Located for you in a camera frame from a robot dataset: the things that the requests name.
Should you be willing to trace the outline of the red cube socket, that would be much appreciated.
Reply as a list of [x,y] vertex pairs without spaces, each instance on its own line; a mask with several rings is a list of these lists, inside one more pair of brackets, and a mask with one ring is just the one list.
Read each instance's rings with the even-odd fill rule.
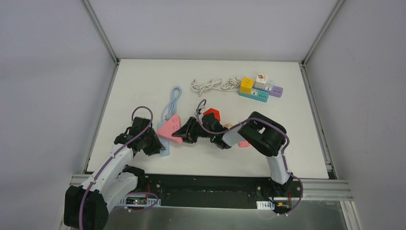
[[216,110],[214,108],[210,108],[203,113],[203,115],[209,115],[209,114],[213,114],[215,119],[217,119],[218,121],[221,121],[220,112],[218,110]]

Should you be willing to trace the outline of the pink power strip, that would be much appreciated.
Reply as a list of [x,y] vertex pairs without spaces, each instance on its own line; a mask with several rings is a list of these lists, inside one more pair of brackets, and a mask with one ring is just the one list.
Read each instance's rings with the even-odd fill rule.
[[181,128],[180,116],[178,114],[173,115],[167,121],[161,121],[158,123],[158,129],[156,131],[160,138],[174,141],[181,144],[183,142],[181,137],[173,137],[172,134]]

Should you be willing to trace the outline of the pink plug adapter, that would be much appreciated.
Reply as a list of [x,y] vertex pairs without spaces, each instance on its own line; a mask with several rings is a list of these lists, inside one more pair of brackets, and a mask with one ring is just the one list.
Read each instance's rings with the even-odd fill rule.
[[250,147],[251,146],[251,144],[248,142],[248,141],[241,141],[241,142],[239,142],[238,143],[238,146],[240,147],[240,148],[247,148],[247,147]]

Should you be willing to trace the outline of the beige cube socket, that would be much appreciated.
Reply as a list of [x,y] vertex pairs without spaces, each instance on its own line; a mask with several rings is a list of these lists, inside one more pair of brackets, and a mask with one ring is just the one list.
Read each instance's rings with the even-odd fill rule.
[[233,125],[231,123],[224,124],[223,127],[226,129],[230,129]]

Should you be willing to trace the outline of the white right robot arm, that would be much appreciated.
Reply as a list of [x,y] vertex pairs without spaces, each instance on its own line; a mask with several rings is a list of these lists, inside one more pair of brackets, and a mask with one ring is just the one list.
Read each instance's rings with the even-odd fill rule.
[[293,177],[288,172],[287,162],[282,155],[289,144],[286,129],[265,115],[254,111],[243,122],[226,128],[213,113],[202,118],[190,117],[186,124],[172,134],[182,138],[183,142],[195,143],[198,138],[209,138],[220,149],[247,141],[267,159],[272,182],[272,191],[284,196],[291,190],[289,183]]

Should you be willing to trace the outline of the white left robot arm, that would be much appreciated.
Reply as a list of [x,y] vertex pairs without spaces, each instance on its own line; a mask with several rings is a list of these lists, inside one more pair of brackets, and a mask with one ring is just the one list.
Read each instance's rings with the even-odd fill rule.
[[141,150],[156,154],[163,149],[151,120],[133,118],[132,125],[115,138],[101,166],[80,185],[67,189],[63,223],[78,230],[102,230],[110,212],[128,194],[137,196],[146,207],[151,197],[156,205],[159,198],[150,192],[145,171],[129,163]]

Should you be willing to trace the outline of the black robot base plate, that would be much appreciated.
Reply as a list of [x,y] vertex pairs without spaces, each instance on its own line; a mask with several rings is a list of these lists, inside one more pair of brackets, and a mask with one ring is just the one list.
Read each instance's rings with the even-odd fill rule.
[[259,202],[270,200],[284,205],[302,195],[298,181],[277,185],[269,177],[225,177],[146,174],[132,190],[142,195],[131,195],[121,203],[130,207],[153,204],[157,206],[256,209]]

